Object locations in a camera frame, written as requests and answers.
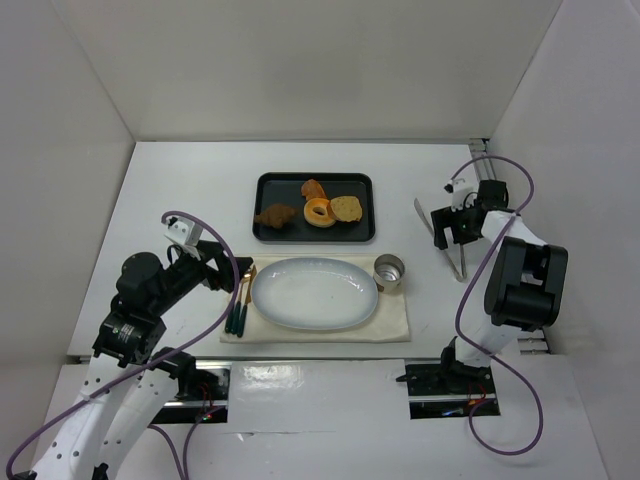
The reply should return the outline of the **sliced seeded bread loaf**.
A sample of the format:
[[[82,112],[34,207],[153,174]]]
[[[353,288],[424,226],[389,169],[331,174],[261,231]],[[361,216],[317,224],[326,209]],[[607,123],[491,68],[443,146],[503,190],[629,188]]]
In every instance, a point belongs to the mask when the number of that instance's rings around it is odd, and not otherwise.
[[[339,222],[359,222],[363,209],[356,196],[339,196],[331,199],[327,207],[330,216]]]

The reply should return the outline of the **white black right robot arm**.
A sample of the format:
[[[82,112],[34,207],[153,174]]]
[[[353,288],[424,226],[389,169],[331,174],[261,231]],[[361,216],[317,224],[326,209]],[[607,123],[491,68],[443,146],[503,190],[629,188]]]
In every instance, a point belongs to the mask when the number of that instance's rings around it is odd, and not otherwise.
[[[555,323],[560,310],[568,252],[535,236],[509,207],[507,185],[483,180],[473,187],[452,180],[446,187],[450,205],[426,213],[414,208],[442,253],[487,239],[496,257],[484,293],[488,320],[464,339],[454,337],[436,364],[410,366],[397,382],[412,395],[481,392],[491,379],[490,363],[519,334]]]

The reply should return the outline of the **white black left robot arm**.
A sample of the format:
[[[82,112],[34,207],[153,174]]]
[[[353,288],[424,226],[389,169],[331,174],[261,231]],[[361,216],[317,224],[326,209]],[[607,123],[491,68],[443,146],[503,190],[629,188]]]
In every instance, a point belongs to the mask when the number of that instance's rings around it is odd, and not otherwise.
[[[234,281],[220,244],[201,241],[196,251],[181,251],[169,266],[150,252],[123,263],[77,397],[82,405],[42,458],[18,478],[115,478],[164,403],[187,390],[195,359],[184,352],[167,358],[169,350],[156,347],[166,330],[162,316],[199,284],[232,292]]]

